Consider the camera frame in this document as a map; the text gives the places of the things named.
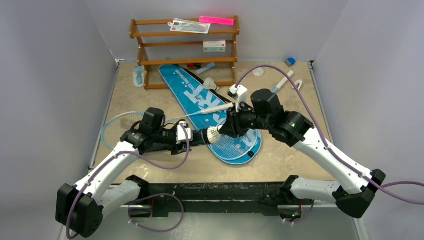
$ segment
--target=pink marker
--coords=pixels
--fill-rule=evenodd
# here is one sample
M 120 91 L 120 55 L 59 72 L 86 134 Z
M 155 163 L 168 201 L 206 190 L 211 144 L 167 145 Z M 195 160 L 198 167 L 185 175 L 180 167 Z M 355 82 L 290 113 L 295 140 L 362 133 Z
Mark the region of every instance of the pink marker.
M 199 22 L 208 24 L 234 25 L 234 19 L 211 16 L 200 16 Z

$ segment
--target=gray wall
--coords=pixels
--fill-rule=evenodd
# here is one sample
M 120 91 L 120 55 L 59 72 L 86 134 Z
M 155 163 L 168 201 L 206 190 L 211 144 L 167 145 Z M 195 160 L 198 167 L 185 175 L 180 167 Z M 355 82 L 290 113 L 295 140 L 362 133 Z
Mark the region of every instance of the gray wall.
M 0 1 L 0 239 L 57 239 L 87 173 L 115 61 L 82 0 Z
M 335 144 L 387 174 L 424 182 L 424 2 L 351 0 L 314 64 Z M 391 187 L 423 200 L 423 189 Z M 424 236 L 424 207 L 379 192 L 364 216 L 371 240 Z
M 106 43 L 118 59 L 137 58 L 137 41 L 129 37 L 131 19 L 238 15 L 240 35 L 237 39 L 237 49 L 240 60 L 278 61 L 293 56 L 298 61 L 309 61 L 317 57 L 347 1 L 90 0 L 87 4 Z M 164 26 L 161 30 L 169 31 L 169 27 Z M 152 42 L 176 40 L 181 38 L 146 38 L 146 41 Z M 182 57 L 186 51 L 190 52 L 186 54 L 190 54 L 192 58 L 201 57 L 197 55 L 199 51 L 192 48 L 169 49 L 150 48 L 149 53 L 154 59 Z

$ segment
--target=beige table surface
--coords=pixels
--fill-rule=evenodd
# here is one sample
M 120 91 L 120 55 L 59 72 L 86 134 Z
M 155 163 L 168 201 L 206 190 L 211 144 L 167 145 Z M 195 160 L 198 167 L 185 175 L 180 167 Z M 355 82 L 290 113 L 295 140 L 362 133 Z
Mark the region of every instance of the beige table surface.
M 323 113 L 307 63 L 297 62 L 289 68 L 283 62 L 238 62 L 236 63 L 237 79 L 247 70 L 259 64 L 271 64 L 282 68 L 286 73 L 293 70 L 293 80 L 303 80 L 300 92 L 328 138 Z M 149 107 L 164 110 L 167 119 L 183 116 L 183 110 L 169 89 L 145 90 L 143 87 L 133 86 L 133 67 L 135 66 L 135 62 L 121 62 L 106 120 L 125 112 L 144 112 Z M 265 74 L 262 77 L 249 74 L 243 80 L 242 85 L 249 90 L 249 94 L 263 88 L 272 90 L 283 78 L 279 72 L 273 69 L 264 68 L 264 70 Z M 203 80 L 211 77 L 216 81 L 229 81 L 231 70 L 229 65 L 217 64 L 216 67 L 200 74 L 199 77 Z M 150 74 L 150 83 L 163 84 L 157 67 L 153 68 L 153 72 Z M 226 96 L 227 89 L 228 87 L 222 87 L 219 93 Z M 278 97 L 285 110 L 300 112 L 311 119 L 289 82 L 278 92 Z M 267 131 L 261 130 L 261 135 L 262 147 L 259 153 L 252 161 L 244 165 L 228 165 L 216 158 L 206 146 L 198 146 L 192 149 L 187 162 L 177 169 L 164 170 L 143 160 L 138 160 L 129 166 L 116 179 L 115 183 L 122 183 L 131 175 L 137 175 L 150 183 L 272 182 L 285 181 L 289 175 L 299 175 L 315 180 L 333 179 L 310 158 L 276 141 Z M 95 165 L 97 166 L 104 160 L 111 151 L 101 143 Z M 158 164 L 175 166 L 183 160 L 185 154 L 171 156 L 169 152 L 156 152 L 145 155 Z

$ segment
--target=wooden shelf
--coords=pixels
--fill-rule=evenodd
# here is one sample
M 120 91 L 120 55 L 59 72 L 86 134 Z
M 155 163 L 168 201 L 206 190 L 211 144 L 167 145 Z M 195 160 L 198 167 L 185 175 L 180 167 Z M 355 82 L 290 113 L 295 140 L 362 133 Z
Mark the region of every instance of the wooden shelf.
M 150 66 L 163 65 L 163 64 L 189 64 L 189 63 L 231 63 L 232 81 L 217 82 L 218 86 L 231 86 L 236 83 L 236 70 L 235 63 L 238 61 L 237 42 L 236 37 L 240 34 L 239 18 L 237 16 L 227 17 L 234 19 L 234 28 L 226 30 L 209 30 L 208 34 L 190 33 L 190 32 L 138 32 L 137 26 L 139 25 L 161 25 L 172 23 L 173 19 L 155 19 L 155 20 L 131 20 L 129 27 L 129 37 L 137 39 L 138 42 L 138 57 L 137 63 L 139 66 L 144 66 L 144 88 L 145 89 L 166 89 L 166 84 L 149 85 Z M 199 22 L 198 18 L 185 18 L 184 20 Z M 216 35 L 216 34 L 231 34 L 232 40 L 226 40 L 227 45 L 231 47 L 231 57 L 210 57 L 210 58 L 186 58 L 186 59 L 173 59 L 173 60 L 149 60 L 146 48 L 152 47 L 178 47 L 178 46 L 195 46 L 202 45 L 203 41 L 179 41 L 179 42 L 157 42 L 157 43 L 143 43 L 143 37 L 160 37 L 160 36 L 187 36 L 187 35 Z
M 227 45 L 232 45 L 233 40 L 226 40 Z M 144 47 L 178 47 L 178 46 L 192 46 L 192 45 L 203 45 L 202 41 L 178 41 L 178 42 L 157 42 L 157 43 L 145 43 Z

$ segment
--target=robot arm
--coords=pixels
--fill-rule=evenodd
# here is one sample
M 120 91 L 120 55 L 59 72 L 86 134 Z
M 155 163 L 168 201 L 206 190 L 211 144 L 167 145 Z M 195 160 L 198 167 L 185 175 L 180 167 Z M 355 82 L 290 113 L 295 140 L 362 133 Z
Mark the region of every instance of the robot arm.
M 187 151 L 187 140 L 191 146 L 213 143 L 208 139 L 208 128 L 192 131 L 185 120 L 180 120 L 174 127 L 167 129 L 163 126 L 164 117 L 162 110 L 149 108 L 142 121 L 136 122 L 124 133 L 109 156 L 93 171 L 73 186 L 64 184 L 57 192 L 56 221 L 66 226 L 72 205 L 75 204 L 70 229 L 87 238 L 111 212 L 126 203 L 148 196 L 148 183 L 136 176 L 130 176 L 118 187 L 110 189 L 110 186 L 154 144 L 165 146 L 172 155 L 177 155 Z
M 232 86 L 228 95 L 236 100 L 245 99 L 244 87 Z M 335 181 L 308 180 L 298 176 L 290 176 L 285 182 L 285 189 L 298 199 L 314 199 L 336 204 L 347 215 L 361 218 L 374 199 L 377 189 L 363 176 L 381 185 L 386 175 L 379 169 L 370 170 L 340 151 L 328 142 L 331 148 L 354 169 L 363 174 L 359 176 L 338 161 L 322 143 L 320 134 L 312 122 L 298 112 L 285 111 L 278 96 L 269 89 L 261 89 L 251 95 L 253 107 L 239 102 L 239 108 L 227 110 L 227 121 L 219 132 L 232 138 L 243 136 L 249 129 L 268 130 L 277 141 L 293 147 L 310 157 L 324 170 L 330 173 Z

